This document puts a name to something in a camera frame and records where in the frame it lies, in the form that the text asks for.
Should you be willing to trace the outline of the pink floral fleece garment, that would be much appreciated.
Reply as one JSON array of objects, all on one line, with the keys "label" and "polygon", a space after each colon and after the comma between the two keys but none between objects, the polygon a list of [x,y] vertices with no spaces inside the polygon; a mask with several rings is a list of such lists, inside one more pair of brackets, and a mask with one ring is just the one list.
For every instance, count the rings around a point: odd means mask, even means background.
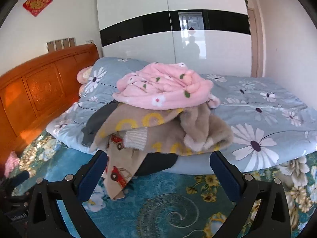
[{"label": "pink floral fleece garment", "polygon": [[186,64],[150,63],[116,83],[113,98],[138,108],[171,110],[206,103],[217,108],[220,99],[211,93],[213,82],[202,78]]}]

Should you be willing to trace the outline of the pink knitted cloth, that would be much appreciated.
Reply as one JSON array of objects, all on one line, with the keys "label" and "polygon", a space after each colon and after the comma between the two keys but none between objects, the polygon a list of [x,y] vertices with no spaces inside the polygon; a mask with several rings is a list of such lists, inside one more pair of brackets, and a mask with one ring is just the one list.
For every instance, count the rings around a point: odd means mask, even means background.
[{"label": "pink knitted cloth", "polygon": [[20,163],[20,159],[17,156],[15,151],[11,151],[10,155],[5,162],[5,171],[4,176],[8,178],[10,173],[14,170],[14,168]]}]

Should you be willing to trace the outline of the beige car print garment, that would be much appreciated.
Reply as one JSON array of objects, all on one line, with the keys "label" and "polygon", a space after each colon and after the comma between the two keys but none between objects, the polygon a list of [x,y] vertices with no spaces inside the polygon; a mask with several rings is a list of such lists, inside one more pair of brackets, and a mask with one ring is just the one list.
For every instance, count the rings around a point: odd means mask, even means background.
[{"label": "beige car print garment", "polygon": [[147,153],[134,148],[126,148],[121,133],[111,134],[107,147],[107,166],[102,174],[107,195],[112,200],[125,197],[124,188],[135,175]]}]

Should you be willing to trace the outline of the dark grey garment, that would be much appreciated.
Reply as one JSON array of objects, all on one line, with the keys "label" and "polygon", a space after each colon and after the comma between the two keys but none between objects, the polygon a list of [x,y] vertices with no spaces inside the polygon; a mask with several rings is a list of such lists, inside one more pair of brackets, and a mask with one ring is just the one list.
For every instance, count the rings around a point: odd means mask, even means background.
[{"label": "dark grey garment", "polygon": [[101,128],[103,123],[107,120],[110,114],[118,107],[119,103],[115,100],[110,101],[109,104],[104,105],[98,109],[87,121],[87,124],[82,128],[83,140],[82,145],[90,147],[94,138]]}]

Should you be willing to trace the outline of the light blue daisy quilt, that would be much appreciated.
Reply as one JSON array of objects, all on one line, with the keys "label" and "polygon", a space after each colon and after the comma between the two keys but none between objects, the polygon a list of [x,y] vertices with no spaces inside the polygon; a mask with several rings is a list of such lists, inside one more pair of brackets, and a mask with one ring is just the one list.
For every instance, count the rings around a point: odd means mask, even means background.
[{"label": "light blue daisy quilt", "polygon": [[[105,57],[96,61],[88,89],[79,101],[51,121],[46,130],[70,148],[87,153],[82,128],[112,100],[116,83],[125,74],[142,69],[145,61]],[[221,105],[215,114],[232,128],[233,144],[222,153],[246,172],[276,166],[297,185],[316,166],[316,110],[268,78],[208,74],[212,92]]]}]

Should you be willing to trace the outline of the teal floral bed blanket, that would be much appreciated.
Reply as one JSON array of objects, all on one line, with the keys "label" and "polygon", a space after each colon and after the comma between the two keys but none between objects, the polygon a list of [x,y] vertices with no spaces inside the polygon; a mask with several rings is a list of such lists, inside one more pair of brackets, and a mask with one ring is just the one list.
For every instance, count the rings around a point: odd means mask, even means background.
[{"label": "teal floral bed blanket", "polygon": [[[18,156],[10,173],[29,172],[14,189],[22,195],[37,178],[59,181],[89,162],[91,155],[71,149],[42,132]],[[256,180],[279,178],[290,214],[291,236],[297,237],[316,212],[316,166],[301,177],[301,185],[277,167],[252,172]],[[179,175],[159,172],[134,177],[114,201],[100,180],[83,206],[105,237],[213,237],[234,207],[214,175]]]}]

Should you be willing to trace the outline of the orange wooden headboard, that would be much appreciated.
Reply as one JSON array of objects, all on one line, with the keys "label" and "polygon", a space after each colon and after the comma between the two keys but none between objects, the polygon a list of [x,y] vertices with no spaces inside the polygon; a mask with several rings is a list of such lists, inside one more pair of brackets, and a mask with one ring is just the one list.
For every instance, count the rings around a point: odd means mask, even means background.
[{"label": "orange wooden headboard", "polygon": [[78,101],[77,74],[99,59],[96,45],[47,53],[1,76],[1,167]]}]

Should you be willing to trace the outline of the black garment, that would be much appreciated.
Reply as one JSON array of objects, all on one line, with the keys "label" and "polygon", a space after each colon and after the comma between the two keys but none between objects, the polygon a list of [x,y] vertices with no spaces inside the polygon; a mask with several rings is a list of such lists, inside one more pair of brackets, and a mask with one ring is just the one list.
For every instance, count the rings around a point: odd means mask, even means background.
[{"label": "black garment", "polygon": [[149,153],[134,176],[148,176],[171,168],[177,161],[176,154]]}]

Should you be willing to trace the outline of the pink pillow roll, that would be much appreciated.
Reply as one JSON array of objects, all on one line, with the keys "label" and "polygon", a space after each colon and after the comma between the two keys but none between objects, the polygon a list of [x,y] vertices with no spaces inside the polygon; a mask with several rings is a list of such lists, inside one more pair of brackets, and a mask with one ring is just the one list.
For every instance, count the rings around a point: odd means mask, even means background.
[{"label": "pink pillow roll", "polygon": [[86,67],[78,72],[76,78],[78,83],[81,85],[79,87],[78,95],[79,97],[83,96],[85,85],[88,83],[88,78],[90,76],[92,66]]}]

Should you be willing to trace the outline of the white black glossy wardrobe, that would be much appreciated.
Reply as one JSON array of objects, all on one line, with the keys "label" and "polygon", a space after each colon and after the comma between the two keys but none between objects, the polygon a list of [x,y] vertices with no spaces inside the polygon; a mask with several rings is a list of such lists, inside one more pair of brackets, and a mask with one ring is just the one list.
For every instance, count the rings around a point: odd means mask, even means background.
[{"label": "white black glossy wardrobe", "polygon": [[97,0],[97,14],[104,56],[251,75],[244,0]]}]

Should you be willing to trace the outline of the wall switch panel row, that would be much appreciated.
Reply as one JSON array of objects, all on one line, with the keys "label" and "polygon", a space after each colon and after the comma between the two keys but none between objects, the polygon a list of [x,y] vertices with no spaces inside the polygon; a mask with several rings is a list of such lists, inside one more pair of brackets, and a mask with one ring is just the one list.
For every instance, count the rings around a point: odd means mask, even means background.
[{"label": "wall switch panel row", "polygon": [[75,46],[76,46],[75,38],[63,38],[63,39],[47,42],[47,51],[48,53],[52,53],[55,51],[59,51],[62,49],[75,47]]}]

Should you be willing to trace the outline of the wooden door frame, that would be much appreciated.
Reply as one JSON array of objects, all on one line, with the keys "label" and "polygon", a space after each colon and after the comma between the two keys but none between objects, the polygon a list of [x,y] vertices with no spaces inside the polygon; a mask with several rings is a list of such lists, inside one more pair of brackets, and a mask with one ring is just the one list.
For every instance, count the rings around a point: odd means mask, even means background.
[{"label": "wooden door frame", "polygon": [[251,77],[264,77],[266,64],[266,40],[260,1],[248,0],[247,12],[251,35]]}]

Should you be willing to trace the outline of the red fu wall decoration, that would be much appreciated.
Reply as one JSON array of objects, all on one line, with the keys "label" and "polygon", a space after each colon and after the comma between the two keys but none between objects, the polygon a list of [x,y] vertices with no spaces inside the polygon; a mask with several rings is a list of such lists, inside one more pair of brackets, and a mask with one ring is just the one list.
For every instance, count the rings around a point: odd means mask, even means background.
[{"label": "red fu wall decoration", "polygon": [[53,0],[27,0],[23,4],[23,8],[36,17],[42,10],[44,10]]}]

